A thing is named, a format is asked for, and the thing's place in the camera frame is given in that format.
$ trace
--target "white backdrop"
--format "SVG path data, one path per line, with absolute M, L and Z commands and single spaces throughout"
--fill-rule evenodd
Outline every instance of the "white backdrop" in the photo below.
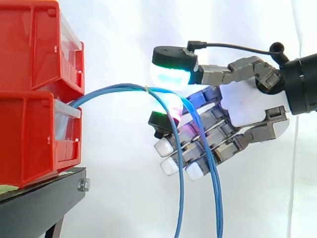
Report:
M 60 5 L 85 43 L 86 92 L 124 82 L 151 85 L 149 66 L 157 45 L 185 46 L 188 40 L 202 40 L 267 50 L 281 41 L 289 58 L 299 56 L 290 0 L 60 0 Z M 250 55 L 208 49 L 199 52 L 199 60 L 227 65 Z M 166 177 L 159 167 L 154 130 L 147 125 L 152 105 L 146 94 L 121 93 L 83 106 L 82 166 L 88 168 L 92 187 L 66 215 L 62 238 L 173 237 L 178 176 Z M 295 152 L 296 118 L 292 117 L 280 139 L 251 145 L 218 167 L 225 238 L 285 238 L 291 231 L 297 233 L 292 237 L 303 237 L 303 207 L 297 207 L 302 203 L 293 203 L 293 191 L 301 194 L 300 186 L 292 186 L 300 185 L 293 177 L 293 159 L 294 153 L 296 158 L 304 154 L 313 159 L 314 154 L 305 149 L 312 131 L 307 125 L 314 125 L 313 120 L 305 117 L 299 124 L 305 128 L 299 133 L 303 145 Z M 310 200 L 300 195 L 296 199 Z M 293 206 L 298 213 L 292 212 Z M 210 176 L 190 182 L 185 175 L 181 237 L 215 237 Z

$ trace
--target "screw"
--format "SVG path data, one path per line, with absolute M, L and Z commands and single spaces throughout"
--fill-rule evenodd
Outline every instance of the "screw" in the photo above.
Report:
M 90 189 L 90 179 L 89 178 L 81 178 L 78 182 L 78 191 L 88 192 L 89 189 Z

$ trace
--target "red storage bin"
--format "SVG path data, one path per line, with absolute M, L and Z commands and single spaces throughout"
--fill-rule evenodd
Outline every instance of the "red storage bin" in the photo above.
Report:
M 53 0 L 0 0 L 0 90 L 84 95 L 84 46 Z
M 50 92 L 0 91 L 0 184 L 25 187 L 81 162 L 81 111 Z

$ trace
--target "glowing green light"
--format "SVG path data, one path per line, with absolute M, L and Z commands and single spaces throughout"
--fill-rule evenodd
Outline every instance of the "glowing green light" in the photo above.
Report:
M 152 63 L 151 78 L 162 88 L 169 90 L 183 90 L 188 85 L 190 72 L 182 69 L 164 68 Z
M 171 116 L 180 121 L 181 116 L 183 114 L 183 102 L 182 100 L 173 93 L 167 93 L 160 96 L 162 101 L 166 104 Z M 155 112 L 166 114 L 165 109 L 161 106 L 161 104 L 157 103 L 154 110 Z

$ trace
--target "blue cable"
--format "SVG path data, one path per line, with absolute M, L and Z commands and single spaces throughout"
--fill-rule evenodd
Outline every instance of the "blue cable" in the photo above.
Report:
M 150 89 L 153 90 L 154 92 L 173 93 L 172 91 L 169 91 L 166 89 L 161 89 L 161 88 L 150 88 Z M 220 179 L 219 179 L 219 174 L 218 174 L 218 171 L 216 168 L 215 159 L 214 159 L 214 156 L 213 156 L 213 154 L 210 150 L 210 147 L 208 145 L 202 120 L 201 120 L 200 116 L 198 115 L 196 109 L 190 103 L 190 101 L 188 99 L 186 99 L 180 95 L 179 95 L 179 97 L 182 99 L 184 106 L 187 108 L 188 112 L 193 117 L 193 120 L 199 128 L 199 133 L 200 133 L 201 138 L 203 140 L 204 149 L 206 151 L 208 165 L 209 165 L 209 169 L 211 172 L 213 190 L 214 190 L 217 237 L 221 238 L 223 236 L 223 205 L 222 205 Z
M 180 235 L 180 230 L 181 230 L 181 226 L 182 226 L 182 220 L 183 220 L 183 211 L 184 211 L 184 175 L 183 175 L 183 156 L 182 156 L 182 149 L 181 149 L 181 145 L 180 145 L 180 139 L 179 139 L 179 135 L 178 135 L 178 131 L 177 131 L 177 126 L 175 124 L 174 119 L 172 118 L 172 116 L 170 115 L 170 112 L 166 106 L 166 104 L 162 101 L 162 99 L 156 95 L 155 93 L 153 93 L 150 90 L 147 90 L 146 88 L 143 87 L 137 87 L 137 88 L 104 88 L 102 90 L 99 90 L 98 92 L 95 91 L 93 93 L 87 94 L 83 97 L 81 97 L 80 99 L 72 102 L 70 105 L 77 108 L 80 105 L 82 105 L 83 103 L 97 97 L 94 93 L 98 93 L 99 95 L 103 95 L 103 94 L 108 94 L 108 93 L 114 93 L 114 92 L 127 92 L 127 91 L 147 91 L 151 96 L 153 96 L 161 105 L 162 107 L 165 109 L 168 119 L 172 124 L 172 129 L 173 129 L 173 133 L 175 135 L 175 139 L 176 139 L 176 144 L 177 144 L 177 155 L 178 155 L 178 171 L 179 171 L 179 186 L 180 186 L 180 194 L 179 194 L 179 210 L 178 210 L 178 219 L 177 219 L 177 226 L 176 226 L 176 231 L 175 231 L 175 235 L 174 238 L 179 238 Z
M 173 133 L 175 135 L 175 140 L 177 144 L 177 151 L 178 151 L 178 161 L 179 161 L 179 176 L 180 176 L 180 201 L 179 201 L 179 217 L 178 217 L 178 222 L 177 222 L 177 228 L 175 232 L 175 238 L 179 237 L 180 233 L 180 227 L 181 227 L 181 222 L 182 222 L 182 215 L 183 215 L 183 204 L 184 204 L 184 181 L 183 181 L 183 161 L 182 161 L 182 153 L 181 153 L 181 145 L 179 143 L 179 135 L 177 132 L 176 125 L 174 123 L 174 120 L 171 119 L 171 116 L 169 114 L 167 106 L 164 104 L 164 102 L 153 92 L 159 92 L 159 93 L 174 93 L 172 91 L 162 89 L 162 88 L 145 88 L 139 85 L 135 84 L 117 84 L 117 85 L 112 85 L 106 88 L 99 89 L 97 91 L 94 91 L 92 93 L 89 93 L 78 100 L 72 102 L 70 105 L 73 107 L 79 107 L 83 103 L 97 97 L 103 94 L 107 93 L 114 93 L 114 92 L 127 92 L 127 91 L 147 91 L 149 94 L 151 94 L 154 98 L 158 100 L 158 102 L 163 106 L 163 108 L 166 110 L 167 115 L 169 120 L 172 123 L 172 128 L 173 128 Z M 189 100 L 186 98 L 178 95 L 184 106 L 187 108 L 188 112 L 191 114 L 193 117 L 194 122 L 197 124 L 201 138 L 204 143 L 204 149 L 206 151 L 206 156 L 208 159 L 208 164 L 211 172 L 211 178 L 212 178 L 212 184 L 213 184 L 213 190 L 214 190 L 214 199 L 215 199 L 215 208 L 216 208 L 216 227 L 217 227 L 217 237 L 222 238 L 223 235 L 223 208 L 222 208 L 222 197 L 221 197 L 221 186 L 220 186 L 220 179 L 219 175 L 216 169 L 216 164 L 215 160 L 213 157 L 213 154 L 210 150 L 210 147 L 207 143 L 203 123 L 201 121 L 200 116 L 198 115 L 196 109 L 194 106 L 191 104 Z

